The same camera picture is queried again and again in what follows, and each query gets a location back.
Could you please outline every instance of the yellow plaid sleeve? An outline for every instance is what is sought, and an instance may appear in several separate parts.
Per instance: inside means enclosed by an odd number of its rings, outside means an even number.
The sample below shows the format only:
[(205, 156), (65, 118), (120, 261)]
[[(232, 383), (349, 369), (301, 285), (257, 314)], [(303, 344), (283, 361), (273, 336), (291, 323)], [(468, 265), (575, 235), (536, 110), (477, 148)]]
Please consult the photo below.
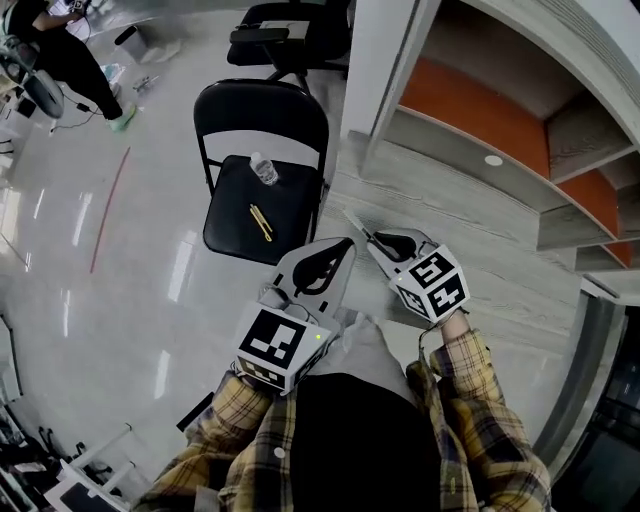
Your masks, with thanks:
[(187, 432), (187, 448), (169, 463), (132, 510), (193, 510), (198, 486), (221, 489), (229, 466), (251, 443), (270, 405), (269, 397), (227, 372), (212, 406), (196, 428)]
[(440, 388), (447, 421), (464, 446), (474, 487), (495, 510), (550, 509), (547, 468), (529, 444), (524, 427), (505, 405), (491, 356), (477, 331), (431, 354), (442, 377)]
[(443, 345), (431, 354), (433, 371), (447, 380), (447, 394), (462, 399), (504, 403), (489, 349), (477, 330)]

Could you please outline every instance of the green shoe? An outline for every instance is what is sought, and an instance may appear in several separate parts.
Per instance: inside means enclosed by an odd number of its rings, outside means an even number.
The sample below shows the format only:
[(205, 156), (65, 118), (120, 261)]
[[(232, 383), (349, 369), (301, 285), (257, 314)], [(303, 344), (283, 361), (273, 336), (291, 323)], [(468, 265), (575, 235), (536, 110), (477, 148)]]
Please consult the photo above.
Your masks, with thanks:
[(109, 126), (115, 133), (123, 132), (137, 111), (138, 109), (134, 104), (127, 104), (122, 109), (123, 114), (120, 117), (108, 121)]

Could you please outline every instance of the black pants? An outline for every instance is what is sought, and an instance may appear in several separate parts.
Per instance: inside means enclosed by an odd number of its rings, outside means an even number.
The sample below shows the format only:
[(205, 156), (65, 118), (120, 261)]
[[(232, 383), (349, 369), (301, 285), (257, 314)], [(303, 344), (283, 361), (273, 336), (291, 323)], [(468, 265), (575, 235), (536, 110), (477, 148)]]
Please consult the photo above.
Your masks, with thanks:
[(40, 56), (36, 66), (51, 78), (93, 101), (105, 119), (116, 119), (122, 109), (111, 93), (109, 82), (89, 49), (64, 28), (48, 30), (38, 41)]

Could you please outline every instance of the orange shelf panel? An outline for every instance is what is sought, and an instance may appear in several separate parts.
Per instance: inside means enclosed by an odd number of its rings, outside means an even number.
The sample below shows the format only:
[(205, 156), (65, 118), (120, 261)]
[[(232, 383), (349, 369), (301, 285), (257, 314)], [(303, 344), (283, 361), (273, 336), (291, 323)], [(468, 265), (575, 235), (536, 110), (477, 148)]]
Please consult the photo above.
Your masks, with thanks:
[(629, 242), (616, 242), (615, 244), (605, 245), (607, 250), (614, 254), (622, 264), (629, 268), (633, 260), (633, 246)]
[(464, 73), (420, 57), (400, 105), (480, 139), (549, 179), (544, 123)]
[(598, 169), (560, 183), (558, 188), (598, 219), (615, 237), (619, 236), (618, 194)]

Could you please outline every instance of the white cube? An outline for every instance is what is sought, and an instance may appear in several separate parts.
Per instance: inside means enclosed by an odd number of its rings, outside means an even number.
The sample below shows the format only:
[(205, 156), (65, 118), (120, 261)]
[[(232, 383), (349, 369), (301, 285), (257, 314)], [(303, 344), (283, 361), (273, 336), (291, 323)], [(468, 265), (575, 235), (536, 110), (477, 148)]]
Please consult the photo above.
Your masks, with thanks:
[(236, 332), (238, 368), (289, 393), (325, 355), (333, 333), (258, 302), (245, 308)]
[(460, 264), (444, 245), (416, 259), (389, 286), (414, 313), (436, 323), (469, 300)]

